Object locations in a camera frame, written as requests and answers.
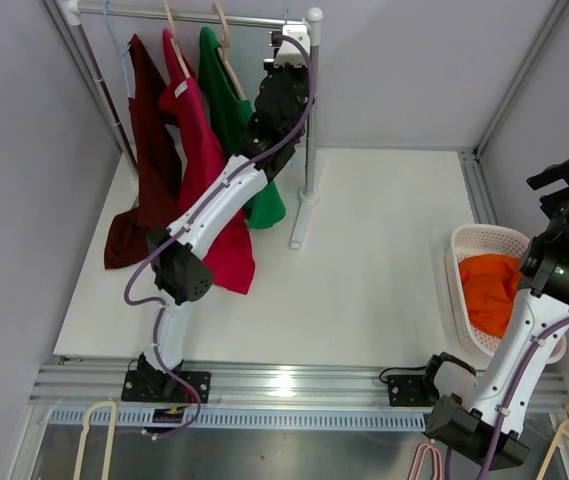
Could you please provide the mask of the beige hanger of green shirt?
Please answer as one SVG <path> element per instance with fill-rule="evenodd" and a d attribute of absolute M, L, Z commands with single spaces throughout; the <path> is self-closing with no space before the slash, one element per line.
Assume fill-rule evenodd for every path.
<path fill-rule="evenodd" d="M 240 100 L 245 101 L 247 99 L 247 96 L 244 92 L 244 89 L 241 85 L 241 82 L 239 81 L 237 74 L 235 73 L 231 65 L 228 55 L 228 50 L 230 48 L 231 42 L 230 42 L 230 32 L 229 32 L 228 22 L 225 13 L 218 1 L 214 1 L 212 3 L 212 10 L 217 15 L 220 24 L 222 26 L 222 36 L 221 39 L 219 40 L 220 46 L 217 49 L 218 57 L 233 85 L 237 97 Z"/>

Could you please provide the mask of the pink t-shirt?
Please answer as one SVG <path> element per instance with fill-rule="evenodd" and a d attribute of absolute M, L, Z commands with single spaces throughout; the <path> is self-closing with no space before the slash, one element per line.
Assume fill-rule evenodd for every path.
<path fill-rule="evenodd" d="M 170 84 L 160 95 L 160 109 L 177 118 L 182 148 L 186 154 L 178 212 L 185 213 L 205 193 L 226 166 L 222 146 L 209 126 L 194 75 L 188 62 L 175 52 L 170 30 L 162 33 L 164 59 Z M 214 283 L 246 295 L 255 274 L 252 243 L 244 215 L 237 212 L 217 236 L 204 263 L 214 274 Z"/>

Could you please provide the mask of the green t-shirt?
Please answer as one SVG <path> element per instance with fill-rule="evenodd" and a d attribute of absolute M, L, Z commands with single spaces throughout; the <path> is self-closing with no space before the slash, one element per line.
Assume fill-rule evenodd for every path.
<path fill-rule="evenodd" d="M 229 158 L 239 146 L 253 108 L 249 100 L 238 96 L 219 58 L 220 48 L 215 32 L 210 27 L 202 27 L 198 84 L 208 101 L 211 128 Z M 244 212 L 250 229 L 266 230 L 282 221 L 287 210 L 276 184 L 270 183 L 246 203 Z"/>

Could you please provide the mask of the beige hanger of pink shirt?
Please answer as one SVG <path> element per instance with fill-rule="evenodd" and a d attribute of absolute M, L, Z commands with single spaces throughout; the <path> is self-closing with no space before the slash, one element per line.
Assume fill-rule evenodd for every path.
<path fill-rule="evenodd" d="M 167 20 L 169 23 L 169 30 L 171 32 L 171 43 L 172 43 L 172 48 L 173 48 L 173 51 L 174 51 L 176 59 L 177 59 L 177 63 L 179 65 L 179 68 L 180 68 L 182 74 L 184 75 L 184 77 L 186 79 L 188 79 L 191 77 L 191 74 L 190 74 L 190 70 L 189 70 L 187 64 L 184 61 L 184 58 L 183 58 L 183 55 L 182 55 L 182 52 L 180 49 L 178 32 L 177 32 L 175 21 L 173 19 L 173 14 L 171 11 L 171 7 L 169 5 L 169 1 L 163 0 L 162 4 L 163 4 L 165 14 L 166 14 L 166 17 L 167 17 Z"/>

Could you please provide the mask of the orange t-shirt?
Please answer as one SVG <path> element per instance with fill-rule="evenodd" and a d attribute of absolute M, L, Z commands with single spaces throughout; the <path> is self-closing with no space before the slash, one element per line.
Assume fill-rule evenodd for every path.
<path fill-rule="evenodd" d="M 508 328 L 522 274 L 519 259 L 501 254 L 465 258 L 459 273 L 470 324 L 502 338 Z"/>

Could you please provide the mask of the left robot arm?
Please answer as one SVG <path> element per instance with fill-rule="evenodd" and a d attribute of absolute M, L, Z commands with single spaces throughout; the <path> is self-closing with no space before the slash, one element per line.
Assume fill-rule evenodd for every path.
<path fill-rule="evenodd" d="M 204 259 L 214 241 L 244 205 L 273 182 L 296 153 L 315 101 L 311 60 L 266 66 L 255 111 L 238 151 L 193 206 L 166 228 L 147 237 L 158 294 L 152 340 L 127 371 L 122 400 L 198 402 L 198 391 L 181 373 L 183 344 L 196 303 L 213 284 Z"/>

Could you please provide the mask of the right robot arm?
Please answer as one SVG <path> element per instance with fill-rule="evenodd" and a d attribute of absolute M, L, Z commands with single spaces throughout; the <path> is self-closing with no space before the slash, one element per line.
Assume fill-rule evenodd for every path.
<path fill-rule="evenodd" d="M 382 371 L 389 404 L 428 406 L 425 436 L 489 472 L 521 466 L 530 450 L 520 439 L 535 386 L 561 337 L 569 330 L 569 159 L 527 180 L 539 190 L 558 180 L 565 187 L 540 198 L 549 220 L 519 260 L 508 327 L 482 374 L 442 352 L 422 367 Z"/>

